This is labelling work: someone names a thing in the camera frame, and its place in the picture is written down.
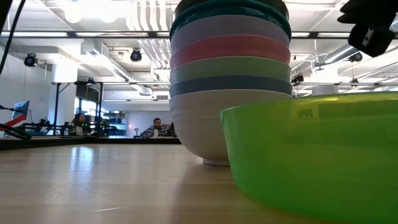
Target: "table surface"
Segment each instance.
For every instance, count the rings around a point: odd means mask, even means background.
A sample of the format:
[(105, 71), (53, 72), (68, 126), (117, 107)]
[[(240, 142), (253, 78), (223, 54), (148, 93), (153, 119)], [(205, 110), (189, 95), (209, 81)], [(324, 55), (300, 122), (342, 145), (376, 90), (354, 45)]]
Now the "table surface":
[(84, 145), (0, 152), (0, 218), (12, 224), (328, 223), (259, 205), (229, 167), (181, 145)]

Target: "ceiling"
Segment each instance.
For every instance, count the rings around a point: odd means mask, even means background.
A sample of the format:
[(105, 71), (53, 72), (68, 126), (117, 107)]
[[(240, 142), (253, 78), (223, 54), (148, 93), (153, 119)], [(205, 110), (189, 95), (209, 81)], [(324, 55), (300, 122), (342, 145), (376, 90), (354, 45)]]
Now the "ceiling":
[[(81, 7), (85, 11), (78, 14), (75, 7), (76, 3), (72, 0), (28, 0), (19, 19), (17, 30), (79, 30), (79, 31), (127, 31), (135, 28), (128, 26), (126, 18), (137, 18), (142, 30), (168, 30), (174, 19), (173, 10), (179, 0), (138, 0), (137, 8), (133, 8), (130, 0), (80, 0), (86, 1), (86, 5)], [(286, 5), (290, 12), (290, 25), (294, 32), (349, 32), (352, 25), (340, 24), (337, 18), (341, 16), (340, 7), (348, 0), (286, 0)], [(14, 1), (12, 11), (10, 12), (10, 21), (12, 22), (19, 1)], [(81, 17), (80, 20), (71, 22), (71, 14)], [(73, 58), (80, 61), (86, 70), (97, 76), (97, 80), (113, 81), (114, 75), (107, 69), (97, 63), (90, 63), (85, 54), (81, 53), (81, 43), (83, 39), (17, 39), (16, 45), (29, 46), (52, 46), (62, 49)], [(137, 40), (137, 39), (95, 39), (96, 45), (102, 44), (109, 49), (109, 58), (122, 70), (124, 70), (133, 79), (138, 78), (143, 81), (167, 81), (164, 70), (168, 69), (168, 40)], [(347, 44), (346, 40), (322, 39), (305, 40), (294, 39), (290, 45), (292, 59), (290, 66), (292, 74), (302, 73), (305, 81), (312, 80), (312, 74), (315, 71), (311, 66), (312, 62), (322, 60), (322, 58)], [(141, 49), (142, 60), (132, 62), (130, 55), (133, 49)], [(378, 58), (370, 58), (364, 55), (362, 62), (351, 64), (340, 61), (333, 66), (325, 68), (327, 70), (337, 70), (337, 81), (350, 81), (354, 76), (377, 71), (396, 62), (398, 58), (396, 49), (398, 42), (393, 42), (389, 52)], [(156, 74), (158, 69), (162, 69), (161, 77)], [(392, 78), (398, 75), (398, 69), (392, 66), (391, 69), (375, 73), (372, 76), (361, 80), (362, 82), (378, 82), (383, 78)]]

